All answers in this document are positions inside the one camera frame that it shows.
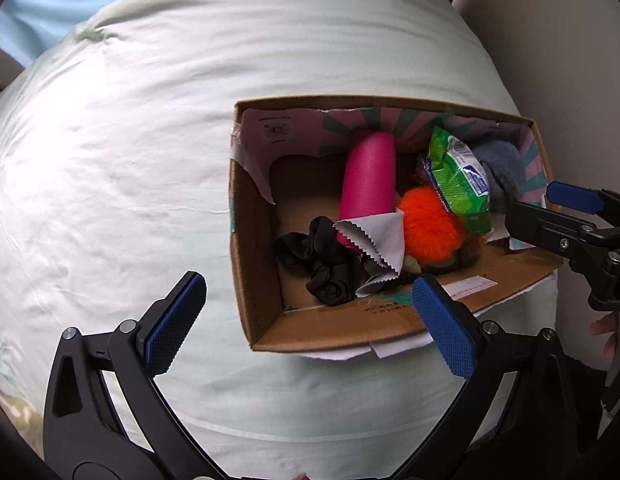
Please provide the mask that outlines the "person's right hand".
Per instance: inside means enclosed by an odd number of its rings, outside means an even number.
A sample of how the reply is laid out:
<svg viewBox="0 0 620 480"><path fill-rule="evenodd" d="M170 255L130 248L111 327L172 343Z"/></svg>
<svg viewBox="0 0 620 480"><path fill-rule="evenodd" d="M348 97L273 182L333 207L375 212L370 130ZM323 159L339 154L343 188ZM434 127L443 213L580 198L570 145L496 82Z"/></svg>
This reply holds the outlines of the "person's right hand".
<svg viewBox="0 0 620 480"><path fill-rule="evenodd" d="M607 335L606 343L603 347L603 354L606 359L611 359L617 348L618 332L618 313L610 312L590 324L590 334L592 336Z"/></svg>

